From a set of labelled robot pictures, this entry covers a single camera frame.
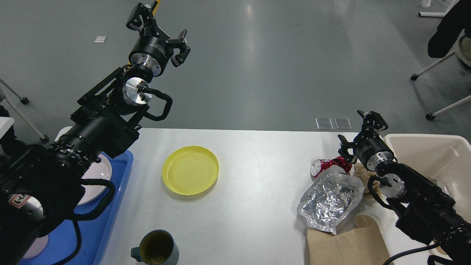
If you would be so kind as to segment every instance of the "yellow plate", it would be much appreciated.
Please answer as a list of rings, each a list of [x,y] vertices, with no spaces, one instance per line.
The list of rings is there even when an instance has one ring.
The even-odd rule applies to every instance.
[[[218,178],[216,156],[201,146],[173,152],[163,164],[163,182],[174,193],[195,195],[207,190]]]

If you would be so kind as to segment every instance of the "cable handle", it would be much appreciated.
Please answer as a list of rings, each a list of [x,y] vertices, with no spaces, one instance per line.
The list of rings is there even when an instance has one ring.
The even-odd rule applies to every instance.
[[[162,93],[157,89],[152,89],[152,88],[148,88],[148,87],[143,88],[142,92],[152,94],[152,95],[154,95],[154,96],[156,96],[156,97],[158,97],[158,98],[165,101],[165,106],[163,107],[163,112],[160,116],[154,116],[154,115],[146,112],[144,114],[144,117],[148,118],[149,120],[153,120],[155,122],[164,120],[168,116],[168,114],[170,112],[170,108],[172,107],[172,103],[173,103],[172,98],[169,95],[167,95],[165,93]]]
[[[103,196],[103,198],[98,203],[97,207],[86,214],[72,214],[67,218],[72,221],[90,221],[98,218],[105,210],[106,207],[113,200],[116,188],[113,182],[106,179],[80,179],[80,184],[82,185],[94,185],[94,186],[106,186],[108,192]]]

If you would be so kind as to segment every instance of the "mug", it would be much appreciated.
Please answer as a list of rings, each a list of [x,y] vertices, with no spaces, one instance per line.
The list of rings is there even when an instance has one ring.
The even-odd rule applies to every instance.
[[[148,233],[139,247],[132,248],[131,257],[149,265],[176,265],[179,251],[172,235],[159,229]]]

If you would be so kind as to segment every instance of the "person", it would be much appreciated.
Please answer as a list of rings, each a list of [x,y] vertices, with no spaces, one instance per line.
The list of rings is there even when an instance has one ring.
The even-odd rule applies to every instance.
[[[471,43],[471,1],[461,0],[443,17],[437,27],[437,32],[430,38],[428,54],[432,58],[443,58],[458,39],[464,29],[466,37],[462,40],[463,52],[471,53],[466,47]]]

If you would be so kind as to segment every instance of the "sticker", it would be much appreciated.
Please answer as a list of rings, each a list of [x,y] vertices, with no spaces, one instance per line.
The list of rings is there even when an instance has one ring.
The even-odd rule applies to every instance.
[[[23,205],[31,198],[29,195],[24,194],[15,194],[11,199],[8,200],[8,203],[15,206],[16,208],[21,208]]]

